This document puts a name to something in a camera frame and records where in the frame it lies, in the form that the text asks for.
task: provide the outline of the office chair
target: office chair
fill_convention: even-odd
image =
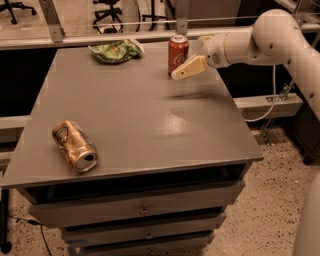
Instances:
[[[110,9],[107,10],[101,10],[101,11],[95,11],[94,14],[96,16],[96,19],[93,22],[93,27],[96,29],[97,28],[97,22],[111,16],[112,21],[118,21],[119,23],[122,23],[120,20],[118,14],[122,14],[122,10],[120,8],[114,8],[114,5],[119,2],[119,0],[94,0],[93,4],[106,4],[110,6]]]
[[[8,10],[11,14],[11,23],[12,24],[17,24],[18,21],[16,19],[16,17],[14,16],[14,13],[13,13],[13,8],[19,8],[19,9],[31,9],[31,13],[32,15],[36,15],[37,12],[36,10],[32,7],[32,6],[27,6],[27,5],[24,5],[22,2],[14,2],[14,3],[10,3],[9,0],[4,0],[4,4],[1,4],[0,5],[0,12],[4,11],[4,10]]]

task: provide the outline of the metal leg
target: metal leg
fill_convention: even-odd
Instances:
[[[8,229],[8,207],[9,207],[9,190],[1,191],[1,216],[0,216],[0,247],[1,252],[6,254],[11,251],[12,244],[7,241],[7,229]]]
[[[266,145],[271,146],[269,137],[268,137],[268,132],[270,130],[270,127],[273,125],[275,118],[270,118],[267,119],[264,123],[264,125],[261,128],[261,132],[260,132],[260,136],[262,136],[264,142],[266,143]]]

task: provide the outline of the cable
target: cable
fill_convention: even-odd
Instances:
[[[261,117],[258,117],[256,119],[244,119],[246,122],[257,122],[260,121],[262,119],[264,119],[266,116],[268,116],[271,111],[273,110],[273,107],[275,105],[275,101],[276,101],[276,65],[273,65],[273,69],[272,69],[272,84],[273,84],[273,97],[272,97],[272,105],[269,108],[269,110]]]
[[[49,255],[52,256],[50,249],[49,249],[49,246],[48,246],[48,243],[47,243],[47,240],[46,240],[44,233],[43,233],[43,225],[42,224],[40,225],[40,230],[41,230],[42,239],[44,241],[44,244],[46,245],[47,251],[48,251]]]
[[[41,231],[41,236],[42,236],[43,242],[44,242],[44,244],[45,244],[45,246],[47,248],[49,256],[52,256],[52,253],[51,253],[51,251],[49,249],[47,240],[46,240],[46,238],[44,236],[44,233],[43,233],[43,225],[40,222],[38,222],[36,220],[27,220],[27,219],[23,219],[23,218],[17,218],[17,217],[10,216],[10,215],[8,215],[8,217],[17,220],[16,222],[19,222],[20,220],[23,220],[23,221],[29,223],[32,226],[40,226],[40,231]]]

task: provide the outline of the cabinet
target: cabinet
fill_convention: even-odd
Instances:
[[[246,171],[263,159],[214,69],[174,81],[167,43],[143,46],[144,58],[114,66],[86,48],[59,50],[1,180],[83,255],[207,245]],[[97,147],[99,162],[86,173],[70,170],[51,138],[65,119]]]

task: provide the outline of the green crumpled paper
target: green crumpled paper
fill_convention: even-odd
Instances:
[[[89,46],[93,56],[102,63],[121,63],[143,53],[143,48],[134,39],[121,40],[111,44]]]

